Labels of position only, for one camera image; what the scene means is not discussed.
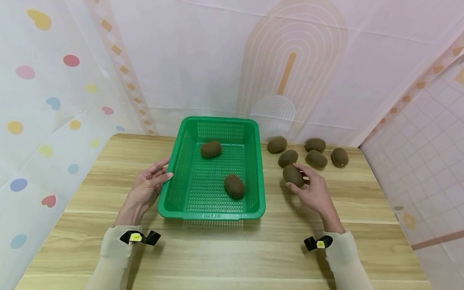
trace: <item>brown kiwi fruit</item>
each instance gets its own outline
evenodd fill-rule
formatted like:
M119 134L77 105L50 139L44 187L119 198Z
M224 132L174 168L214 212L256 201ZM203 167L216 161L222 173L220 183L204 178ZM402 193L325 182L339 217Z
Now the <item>brown kiwi fruit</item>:
M306 163L311 165L314 168L325 168L327 166L327 157L322 155L321 152L318 152L316 150L311 150L308 152L306 155Z
M217 141L205 143L200 147L201 156L206 157L206 158L217 156L221 154L221 152L222 152L221 143Z
M306 144L304 145L304 148L306 149L306 152L309 152L311 150L316 150L318 152L324 152L326 147L325 141L322 140L321 138L311 138L306 141Z
M245 184L235 174L230 174L224 178L224 187L233 199L239 200L245 195Z
M267 143L267 150L272 153L279 153L287 149L287 139L282 136L272 138L269 143Z
M293 164L298 160L298 153L295 150L288 150L285 151L279 157L279 161L277 163L280 167L284 168L287 165Z
M348 164L348 153L343 148L335 148L330 158L335 167L345 167Z
M300 188L304 185L304 179L300 171L291 164L285 166L282 175L284 176L285 182L291 182Z

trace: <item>wood grain surface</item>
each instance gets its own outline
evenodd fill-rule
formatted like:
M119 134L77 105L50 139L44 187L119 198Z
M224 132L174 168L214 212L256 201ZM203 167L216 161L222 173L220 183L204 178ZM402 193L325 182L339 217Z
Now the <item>wood grain surface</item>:
M115 135L21 279L17 289L84 289L135 176L169 156L174 138ZM266 212L240 222L162 218L156 206L142 221L161 234L155 247L136 245L128 289L335 289L323 250L307 252L303 240L320 237L322 223L281 187L279 155L262 144ZM424 290L429 285L362 152L346 148L349 164L329 164L326 178L346 229L377 290ZM303 145L289 145L304 164Z

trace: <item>beige sleeve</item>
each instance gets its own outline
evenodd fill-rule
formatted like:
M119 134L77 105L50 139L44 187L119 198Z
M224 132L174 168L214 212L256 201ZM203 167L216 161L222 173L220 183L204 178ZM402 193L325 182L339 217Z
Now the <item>beige sleeve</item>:
M374 290L358 257L358 249L350 232L324 232L334 241L326 249L326 259L334 273L337 290Z
M100 260L90 277L87 290L125 290L134 245L119 240L127 231L141 231L141 226L116 226L106 231Z

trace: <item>black wrist tracker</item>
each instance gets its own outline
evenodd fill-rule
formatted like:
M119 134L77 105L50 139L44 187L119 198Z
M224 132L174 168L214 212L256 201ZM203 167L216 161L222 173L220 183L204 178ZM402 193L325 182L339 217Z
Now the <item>black wrist tracker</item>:
M315 240L314 237L309 237L304 240L304 245L308 251L315 249L326 249L330 247L334 239L331 236L323 236L322 238Z
M119 239L128 245L141 242L154 246L160 238L161 235L154 231L150 231L147 236L139 231L127 231Z

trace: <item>green basket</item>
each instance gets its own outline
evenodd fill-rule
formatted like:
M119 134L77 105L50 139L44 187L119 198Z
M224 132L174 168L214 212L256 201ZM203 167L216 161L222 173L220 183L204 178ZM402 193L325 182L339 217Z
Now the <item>green basket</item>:
M219 141L222 153L203 158L200 147ZM258 124L253 120L187 117L169 162L174 173L163 185L158 212L165 218L195 220L259 219L266 209ZM245 184L241 200L229 197L224 178L236 174Z

